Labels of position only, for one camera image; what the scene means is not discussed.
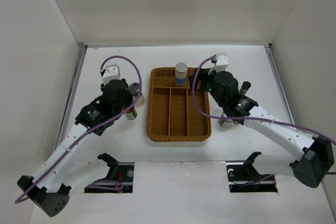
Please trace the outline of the white bead jar silver lid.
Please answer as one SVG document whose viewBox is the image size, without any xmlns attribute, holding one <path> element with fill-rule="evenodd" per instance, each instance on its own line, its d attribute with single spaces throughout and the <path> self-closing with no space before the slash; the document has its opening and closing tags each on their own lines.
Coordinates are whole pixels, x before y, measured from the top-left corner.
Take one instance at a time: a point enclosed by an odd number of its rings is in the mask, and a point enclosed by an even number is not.
<svg viewBox="0 0 336 224">
<path fill-rule="evenodd" d="M 175 66 L 175 85 L 177 87 L 184 87 L 186 85 L 187 78 L 187 65 L 183 62 L 179 62 Z"/>
</svg>

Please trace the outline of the red sauce bottle yellow cap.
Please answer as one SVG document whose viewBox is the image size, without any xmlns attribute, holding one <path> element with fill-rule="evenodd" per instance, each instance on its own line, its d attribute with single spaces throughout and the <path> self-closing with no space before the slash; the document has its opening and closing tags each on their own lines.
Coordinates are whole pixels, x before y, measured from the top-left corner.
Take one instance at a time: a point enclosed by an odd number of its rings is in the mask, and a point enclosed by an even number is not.
<svg viewBox="0 0 336 224">
<path fill-rule="evenodd" d="M 138 113 L 137 113 L 135 107 L 132 106 L 132 107 L 130 107 L 130 109 L 124 115 L 128 120 L 134 120 L 134 119 L 137 118 Z"/>
</svg>

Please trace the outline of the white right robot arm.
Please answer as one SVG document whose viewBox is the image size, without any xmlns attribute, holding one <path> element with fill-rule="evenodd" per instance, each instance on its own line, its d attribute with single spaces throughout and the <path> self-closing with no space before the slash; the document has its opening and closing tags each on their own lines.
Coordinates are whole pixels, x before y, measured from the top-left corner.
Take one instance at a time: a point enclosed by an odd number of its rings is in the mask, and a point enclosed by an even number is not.
<svg viewBox="0 0 336 224">
<path fill-rule="evenodd" d="M 278 121 L 246 93 L 250 82 L 242 85 L 228 71 L 196 69 L 188 77 L 192 92 L 208 92 L 223 110 L 223 121 L 257 131 L 272 140 L 293 157 L 288 164 L 294 177 L 302 184 L 316 188 L 334 164 L 334 140 L 303 126 Z"/>
</svg>

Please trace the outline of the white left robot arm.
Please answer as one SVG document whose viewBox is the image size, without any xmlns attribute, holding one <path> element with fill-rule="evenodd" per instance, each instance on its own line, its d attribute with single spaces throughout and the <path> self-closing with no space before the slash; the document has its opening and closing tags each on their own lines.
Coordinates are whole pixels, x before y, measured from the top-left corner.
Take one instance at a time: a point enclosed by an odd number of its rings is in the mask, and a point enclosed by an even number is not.
<svg viewBox="0 0 336 224">
<path fill-rule="evenodd" d="M 133 104 L 125 79 L 112 79 L 103 84 L 101 91 L 100 96 L 80 110 L 69 133 L 42 167 L 17 181 L 23 191 L 17 203 L 28 198 L 47 216 L 54 217 L 65 208 L 73 193 L 96 187 L 96 181 L 116 179 L 119 162 L 107 153 L 98 155 L 82 170 L 70 171 L 87 148 Z"/>
</svg>

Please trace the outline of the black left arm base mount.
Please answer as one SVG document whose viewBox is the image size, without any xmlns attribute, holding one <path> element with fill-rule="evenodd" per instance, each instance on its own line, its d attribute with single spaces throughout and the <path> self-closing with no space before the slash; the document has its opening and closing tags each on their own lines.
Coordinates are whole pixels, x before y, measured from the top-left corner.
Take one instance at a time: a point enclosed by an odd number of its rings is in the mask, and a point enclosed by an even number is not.
<svg viewBox="0 0 336 224">
<path fill-rule="evenodd" d="M 85 193 L 125 194 L 133 192 L 135 163 L 120 163 L 107 153 L 100 154 L 97 159 L 102 161 L 103 177 L 92 182 L 85 188 Z"/>
</svg>

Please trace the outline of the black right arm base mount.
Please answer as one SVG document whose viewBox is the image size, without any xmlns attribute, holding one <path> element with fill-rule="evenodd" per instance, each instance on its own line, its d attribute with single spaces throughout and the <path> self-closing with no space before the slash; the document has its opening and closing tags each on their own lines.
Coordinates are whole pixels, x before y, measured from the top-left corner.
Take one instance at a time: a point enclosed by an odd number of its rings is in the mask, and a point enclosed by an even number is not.
<svg viewBox="0 0 336 224">
<path fill-rule="evenodd" d="M 228 187 L 231 193 L 277 193 L 274 174 L 260 174 L 253 167 L 261 152 L 253 152 L 244 161 L 226 163 Z"/>
</svg>

